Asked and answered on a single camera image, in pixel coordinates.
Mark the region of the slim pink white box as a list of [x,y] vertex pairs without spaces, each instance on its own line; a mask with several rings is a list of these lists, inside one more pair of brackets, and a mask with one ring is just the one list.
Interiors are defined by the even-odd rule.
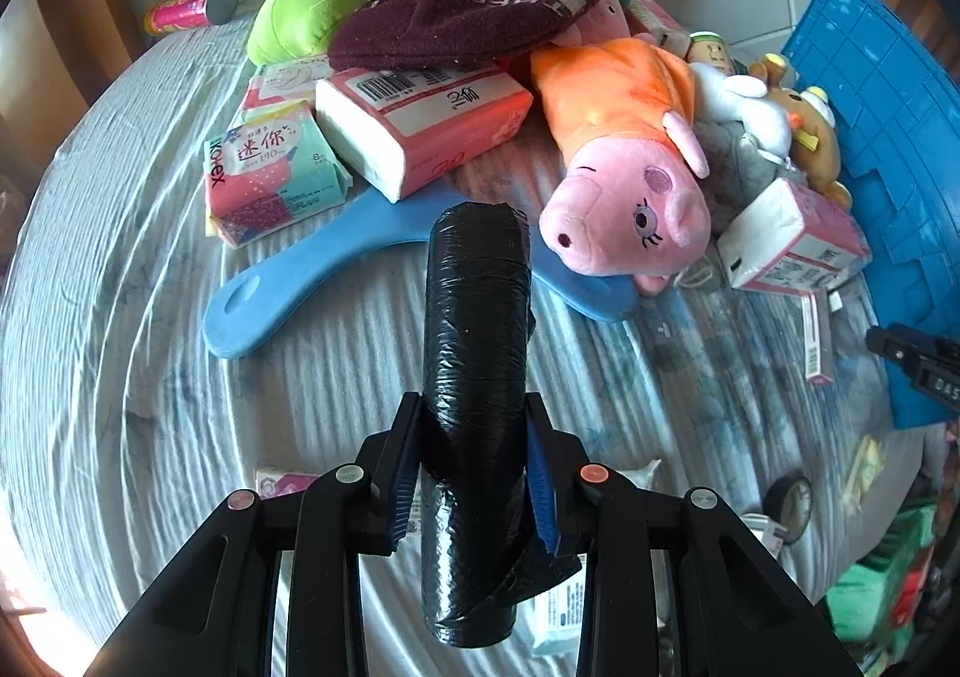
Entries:
[[807,293],[800,299],[804,331],[805,379],[814,386],[835,381],[832,329],[827,294],[823,290]]

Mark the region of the black garbage bag roll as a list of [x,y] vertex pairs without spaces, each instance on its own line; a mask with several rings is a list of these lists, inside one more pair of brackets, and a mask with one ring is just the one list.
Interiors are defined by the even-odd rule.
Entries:
[[581,568],[537,534],[526,482],[529,227],[508,204],[462,202],[428,246],[421,601],[443,645],[506,640],[521,602]]

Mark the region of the pink tissue pack front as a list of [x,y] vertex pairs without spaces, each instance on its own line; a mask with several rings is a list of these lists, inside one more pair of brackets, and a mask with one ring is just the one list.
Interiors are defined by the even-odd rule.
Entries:
[[838,289],[872,259],[850,212],[784,178],[766,186],[716,246],[732,289],[784,295]]

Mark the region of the striped bed sheet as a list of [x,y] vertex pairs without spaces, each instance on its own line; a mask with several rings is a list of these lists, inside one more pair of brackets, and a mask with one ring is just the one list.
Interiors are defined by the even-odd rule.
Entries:
[[[2,296],[2,495],[26,562],[85,670],[140,592],[257,471],[322,472],[355,456],[421,383],[421,246],[364,256],[320,285],[249,357],[206,350],[221,284],[313,231],[231,250],[205,232],[202,149],[251,77],[249,25],[171,35],[135,62],[44,176]],[[720,275],[597,323],[532,292],[527,379],[558,429],[659,489],[717,490],[753,510],[779,477],[811,480],[811,524],[784,568],[820,597],[872,549],[923,464],[892,425],[862,282],[832,319],[836,378],[804,375],[789,296]]]

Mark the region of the blue plastic crate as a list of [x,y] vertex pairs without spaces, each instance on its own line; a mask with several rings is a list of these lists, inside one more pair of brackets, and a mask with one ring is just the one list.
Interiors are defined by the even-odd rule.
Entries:
[[835,113],[878,324],[957,340],[957,83],[879,0],[811,0],[782,52]]

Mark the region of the brown bear plush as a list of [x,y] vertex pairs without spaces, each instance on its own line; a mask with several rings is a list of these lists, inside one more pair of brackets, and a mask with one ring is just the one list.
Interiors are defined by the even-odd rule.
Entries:
[[807,184],[849,211],[853,198],[839,183],[841,155],[836,139],[836,119],[825,90],[816,85],[804,90],[788,89],[782,83],[788,75],[788,61],[783,55],[766,53],[760,61],[748,66],[748,74],[766,85],[766,97],[786,111],[791,128],[789,157],[807,178]]

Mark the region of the white grey plush toy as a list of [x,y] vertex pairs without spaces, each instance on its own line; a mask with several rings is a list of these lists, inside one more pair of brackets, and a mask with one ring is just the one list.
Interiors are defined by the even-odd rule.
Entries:
[[789,150],[788,113],[754,76],[726,76],[704,62],[690,64],[695,76],[695,134],[708,158],[703,193],[713,235],[778,178],[796,178]]

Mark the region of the pink pig plush orange dress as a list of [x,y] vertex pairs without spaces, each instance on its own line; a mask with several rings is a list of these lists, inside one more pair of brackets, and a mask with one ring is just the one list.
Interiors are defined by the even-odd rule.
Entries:
[[545,245],[571,271],[624,275],[643,295],[658,295],[711,238],[692,67],[617,38],[542,48],[530,72],[565,162],[540,212]]

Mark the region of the blue plastic paddle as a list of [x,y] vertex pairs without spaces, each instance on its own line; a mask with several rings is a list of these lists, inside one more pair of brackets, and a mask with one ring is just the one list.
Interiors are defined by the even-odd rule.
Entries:
[[[376,189],[366,189],[332,222],[247,267],[210,298],[202,321],[206,350],[224,360],[254,352],[327,278],[365,254],[425,243],[439,216],[466,200],[445,179],[395,204]],[[619,323],[640,309],[631,278],[570,271],[545,245],[539,230],[530,232],[530,267],[540,285],[594,321]]]

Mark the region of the small white green bottle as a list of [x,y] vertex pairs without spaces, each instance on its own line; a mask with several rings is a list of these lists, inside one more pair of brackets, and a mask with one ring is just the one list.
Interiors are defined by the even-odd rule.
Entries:
[[711,64],[724,74],[734,72],[734,61],[729,55],[726,40],[716,32],[698,30],[690,33],[690,44],[685,57],[688,62]]

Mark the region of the kotex pad pack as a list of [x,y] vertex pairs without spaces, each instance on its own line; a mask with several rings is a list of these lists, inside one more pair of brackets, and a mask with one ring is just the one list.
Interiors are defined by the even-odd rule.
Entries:
[[203,170],[206,218],[231,248],[340,206],[353,186],[307,101],[207,140]]

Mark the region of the pink tissue pack barcode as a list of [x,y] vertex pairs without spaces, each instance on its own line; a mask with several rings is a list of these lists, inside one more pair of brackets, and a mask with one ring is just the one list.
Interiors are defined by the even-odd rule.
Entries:
[[395,204],[519,133],[534,97],[498,67],[350,69],[316,82],[338,158]]

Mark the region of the pink white pad pack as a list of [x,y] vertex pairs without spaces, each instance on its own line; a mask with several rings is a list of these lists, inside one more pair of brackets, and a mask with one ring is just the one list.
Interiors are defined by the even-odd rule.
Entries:
[[247,84],[241,111],[265,113],[270,108],[306,101],[313,105],[316,85],[331,77],[332,67],[325,56],[291,59],[291,61],[264,64],[254,72]]

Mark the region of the pink cylinder can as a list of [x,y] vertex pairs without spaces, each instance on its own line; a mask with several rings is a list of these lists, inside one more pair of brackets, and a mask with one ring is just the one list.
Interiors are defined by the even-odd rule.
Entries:
[[229,22],[239,0],[169,0],[153,5],[143,16],[143,28],[152,37]]

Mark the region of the maroon knit hat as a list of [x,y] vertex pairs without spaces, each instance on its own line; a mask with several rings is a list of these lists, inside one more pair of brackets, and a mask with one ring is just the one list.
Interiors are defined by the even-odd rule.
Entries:
[[601,0],[369,0],[337,28],[327,59],[347,69],[480,66],[525,55]]

